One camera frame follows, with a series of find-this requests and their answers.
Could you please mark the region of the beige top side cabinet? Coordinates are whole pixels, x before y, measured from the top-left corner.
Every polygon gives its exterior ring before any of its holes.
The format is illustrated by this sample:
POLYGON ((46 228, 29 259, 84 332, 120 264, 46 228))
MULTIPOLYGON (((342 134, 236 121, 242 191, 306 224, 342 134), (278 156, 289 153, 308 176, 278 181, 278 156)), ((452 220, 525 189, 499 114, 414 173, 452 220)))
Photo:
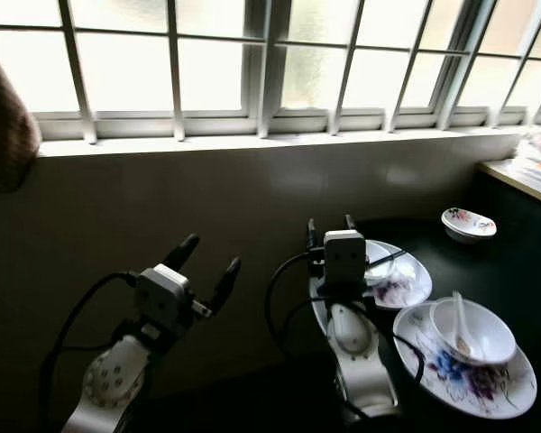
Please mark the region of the beige top side cabinet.
POLYGON ((485 161, 478 169, 541 201, 541 161, 535 158, 485 161))

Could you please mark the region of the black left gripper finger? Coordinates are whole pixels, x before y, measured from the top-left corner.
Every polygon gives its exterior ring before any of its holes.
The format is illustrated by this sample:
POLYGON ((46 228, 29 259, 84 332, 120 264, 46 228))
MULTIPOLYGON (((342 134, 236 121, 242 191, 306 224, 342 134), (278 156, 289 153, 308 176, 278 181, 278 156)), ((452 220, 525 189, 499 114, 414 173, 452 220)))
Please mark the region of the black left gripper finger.
POLYGON ((221 308, 229 300, 231 293, 234 291, 238 272, 241 271, 241 257, 234 257, 230 261, 228 268, 225 269, 224 275, 215 285, 215 290, 212 299, 210 300, 210 312, 216 315, 221 312, 221 308))
POLYGON ((172 271, 180 271, 180 269, 187 264, 189 256, 195 252, 199 242, 199 235, 188 235, 179 246, 171 249, 170 253, 166 256, 166 259, 164 259, 164 265, 167 265, 172 271))

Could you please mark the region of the large white floral plate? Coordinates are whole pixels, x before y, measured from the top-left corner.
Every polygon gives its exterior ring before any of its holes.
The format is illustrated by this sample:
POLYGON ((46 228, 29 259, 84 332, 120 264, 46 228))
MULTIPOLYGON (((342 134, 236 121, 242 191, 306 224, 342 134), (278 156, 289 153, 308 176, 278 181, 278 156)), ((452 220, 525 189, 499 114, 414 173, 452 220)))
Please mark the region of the large white floral plate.
POLYGON ((424 391, 448 407, 483 419, 513 419, 533 408, 538 384, 522 351, 505 364, 462 363, 435 342, 430 310, 430 302, 407 307, 391 325, 399 358, 414 378, 418 376, 424 391))

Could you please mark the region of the small white floral plate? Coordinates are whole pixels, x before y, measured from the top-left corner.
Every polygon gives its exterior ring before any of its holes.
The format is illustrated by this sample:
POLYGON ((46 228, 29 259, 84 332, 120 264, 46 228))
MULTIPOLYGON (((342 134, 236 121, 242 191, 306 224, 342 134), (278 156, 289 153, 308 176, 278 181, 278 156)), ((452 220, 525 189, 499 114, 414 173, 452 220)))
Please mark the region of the small white floral plate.
POLYGON ((378 240, 365 240, 370 268, 365 288, 357 294, 334 293, 323 286, 325 272, 308 272, 308 293, 339 300, 370 300, 377 309, 400 310, 427 301, 433 281, 426 266, 402 248, 378 240))

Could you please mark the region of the white ceramic bowl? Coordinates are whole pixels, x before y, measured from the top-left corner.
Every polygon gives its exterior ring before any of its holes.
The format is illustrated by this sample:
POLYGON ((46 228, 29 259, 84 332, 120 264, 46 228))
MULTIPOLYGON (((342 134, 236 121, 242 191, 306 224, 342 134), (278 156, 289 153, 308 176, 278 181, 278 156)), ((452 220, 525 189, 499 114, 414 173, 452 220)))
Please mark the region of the white ceramic bowl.
POLYGON ((517 354, 518 344, 512 330, 492 310, 478 302, 465 299, 467 326, 472 334, 473 345, 483 352, 481 357, 464 357, 456 350, 455 343, 455 305, 453 298, 432 302, 430 309, 430 328, 440 350, 447 352, 455 360, 464 364, 505 364, 517 354))

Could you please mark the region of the black round table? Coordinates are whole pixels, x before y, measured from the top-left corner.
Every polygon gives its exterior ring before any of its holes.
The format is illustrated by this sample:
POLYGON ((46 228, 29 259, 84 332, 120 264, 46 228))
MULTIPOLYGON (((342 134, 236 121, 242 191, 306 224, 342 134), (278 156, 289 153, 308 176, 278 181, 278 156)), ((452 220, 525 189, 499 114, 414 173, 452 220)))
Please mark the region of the black round table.
POLYGON ((414 383, 393 345, 387 343, 383 358, 410 427, 431 432, 460 428, 464 433, 541 433, 541 257, 509 247, 500 239, 459 244, 448 238, 438 220, 361 220, 356 227, 366 238, 406 249, 423 263, 432 278, 433 298, 457 291, 493 310, 513 331, 536 375, 536 399, 523 415, 506 420, 464 415, 414 383))

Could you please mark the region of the striped brown hanging towel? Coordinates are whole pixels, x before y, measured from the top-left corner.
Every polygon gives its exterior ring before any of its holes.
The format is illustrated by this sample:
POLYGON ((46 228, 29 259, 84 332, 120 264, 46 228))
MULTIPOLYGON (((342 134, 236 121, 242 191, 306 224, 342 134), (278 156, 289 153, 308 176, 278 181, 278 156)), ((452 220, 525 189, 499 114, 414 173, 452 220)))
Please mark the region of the striped brown hanging towel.
POLYGON ((19 189, 36 158, 42 135, 34 115, 0 65, 0 193, 19 189))

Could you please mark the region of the white grilled window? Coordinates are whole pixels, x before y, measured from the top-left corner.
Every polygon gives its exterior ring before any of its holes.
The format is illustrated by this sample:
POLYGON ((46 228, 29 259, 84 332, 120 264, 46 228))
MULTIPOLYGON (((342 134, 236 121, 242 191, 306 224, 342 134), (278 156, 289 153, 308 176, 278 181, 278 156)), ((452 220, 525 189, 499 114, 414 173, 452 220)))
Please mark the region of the white grilled window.
POLYGON ((44 139, 541 124, 541 0, 0 0, 44 139))

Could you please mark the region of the small floral dipping bowl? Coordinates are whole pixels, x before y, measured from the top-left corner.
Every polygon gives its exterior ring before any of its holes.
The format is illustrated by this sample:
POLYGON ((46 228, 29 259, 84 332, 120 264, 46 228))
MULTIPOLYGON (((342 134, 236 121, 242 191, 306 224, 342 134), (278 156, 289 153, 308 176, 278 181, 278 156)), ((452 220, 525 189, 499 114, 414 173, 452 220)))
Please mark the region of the small floral dipping bowl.
POLYGON ((490 240, 498 232, 492 219, 463 207, 449 207, 440 215, 448 238, 460 244, 476 244, 490 240))

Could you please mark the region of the white ceramic soup spoon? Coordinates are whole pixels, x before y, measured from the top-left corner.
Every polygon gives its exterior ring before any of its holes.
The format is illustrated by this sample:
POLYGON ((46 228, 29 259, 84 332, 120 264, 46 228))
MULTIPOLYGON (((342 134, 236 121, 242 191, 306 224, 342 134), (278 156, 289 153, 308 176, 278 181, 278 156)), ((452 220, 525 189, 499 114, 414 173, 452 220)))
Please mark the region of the white ceramic soup spoon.
POLYGON ((467 309, 464 306, 464 297, 459 291, 453 292, 455 305, 455 343, 456 350, 464 357, 481 357, 483 352, 473 345, 472 334, 467 326, 467 309))

